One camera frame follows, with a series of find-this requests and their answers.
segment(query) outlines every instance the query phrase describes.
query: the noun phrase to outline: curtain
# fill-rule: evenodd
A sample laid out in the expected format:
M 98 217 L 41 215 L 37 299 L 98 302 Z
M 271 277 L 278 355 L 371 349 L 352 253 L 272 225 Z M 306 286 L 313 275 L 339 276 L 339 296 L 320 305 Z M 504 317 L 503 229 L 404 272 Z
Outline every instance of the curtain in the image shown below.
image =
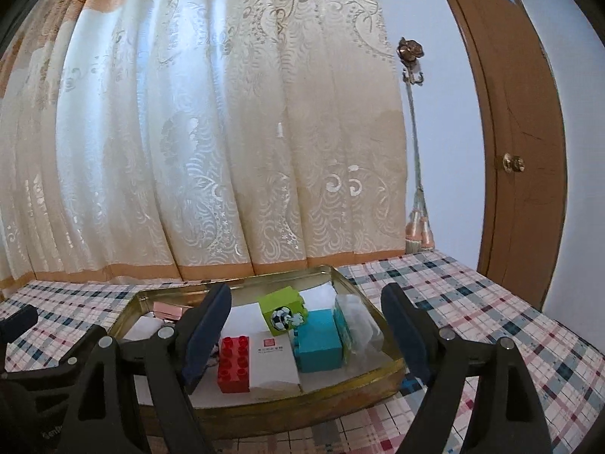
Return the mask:
M 378 0 L 40 0 L 0 62 L 0 285 L 402 254 Z

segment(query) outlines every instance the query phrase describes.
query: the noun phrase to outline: tablecloth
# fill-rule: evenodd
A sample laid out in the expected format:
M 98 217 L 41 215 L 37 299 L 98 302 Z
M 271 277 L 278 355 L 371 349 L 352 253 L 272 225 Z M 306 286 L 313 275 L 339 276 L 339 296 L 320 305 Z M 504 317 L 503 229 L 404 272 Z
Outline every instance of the tablecloth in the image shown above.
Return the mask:
M 605 400 L 605 357 L 560 323 L 536 311 L 501 286 L 439 251 L 357 264 L 339 271 L 380 308 L 380 290 L 400 284 L 415 305 L 439 326 L 461 336 L 495 342 L 515 340 L 534 380 L 555 454 L 571 453 Z M 182 285 L 100 285 L 34 281 L 0 303 L 0 317 L 31 303 L 39 324 L 9 345 L 7 370 L 52 366 L 92 323 L 110 327 L 126 303 L 144 288 Z M 462 445 L 473 408 L 477 379 L 467 380 L 447 453 Z M 391 453 L 397 449 L 418 411 L 425 389 L 411 375 L 394 397 L 346 417 L 268 437 L 219 441 L 217 449 L 235 453 Z M 154 453 L 166 452 L 161 439 L 150 439 Z

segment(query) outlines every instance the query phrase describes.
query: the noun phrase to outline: tray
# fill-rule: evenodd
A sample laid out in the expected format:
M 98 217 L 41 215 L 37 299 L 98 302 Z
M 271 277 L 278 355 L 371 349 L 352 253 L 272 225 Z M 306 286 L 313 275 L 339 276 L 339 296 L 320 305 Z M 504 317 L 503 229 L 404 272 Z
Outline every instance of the tray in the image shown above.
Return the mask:
M 372 406 L 391 397 L 400 389 L 405 364 L 388 324 L 370 301 L 335 268 L 319 266 L 225 282 L 232 290 L 233 306 L 254 303 L 259 297 L 288 285 L 303 291 L 331 282 L 338 294 L 355 294 L 361 297 L 382 329 L 382 351 L 392 358 L 392 362 L 335 386 L 293 398 L 242 406 L 196 409 L 195 412 L 209 437 L 244 438 L 306 428 Z M 195 306 L 204 299 L 207 292 L 207 284 L 141 291 L 128 303 L 111 327 L 110 335 L 118 339 L 123 338 L 141 315 L 152 310 L 153 302 Z M 161 437 L 154 408 L 145 405 L 140 405 L 140 408 L 147 434 Z

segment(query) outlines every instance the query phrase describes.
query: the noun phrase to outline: doorknob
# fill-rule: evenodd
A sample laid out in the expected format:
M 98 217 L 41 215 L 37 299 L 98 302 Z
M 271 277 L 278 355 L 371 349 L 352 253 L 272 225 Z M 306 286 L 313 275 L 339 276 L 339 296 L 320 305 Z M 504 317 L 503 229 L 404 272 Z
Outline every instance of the doorknob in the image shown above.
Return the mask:
M 504 157 L 502 157 L 502 167 L 508 174 L 522 173 L 525 170 L 525 162 L 518 155 L 504 154 Z

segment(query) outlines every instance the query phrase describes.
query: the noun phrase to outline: red toy block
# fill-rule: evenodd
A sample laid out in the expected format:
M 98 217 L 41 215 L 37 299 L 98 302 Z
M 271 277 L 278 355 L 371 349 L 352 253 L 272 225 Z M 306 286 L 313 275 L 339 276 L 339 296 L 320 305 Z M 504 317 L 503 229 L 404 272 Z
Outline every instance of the red toy block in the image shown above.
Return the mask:
M 223 393 L 250 392 L 248 336 L 223 338 L 217 383 Z

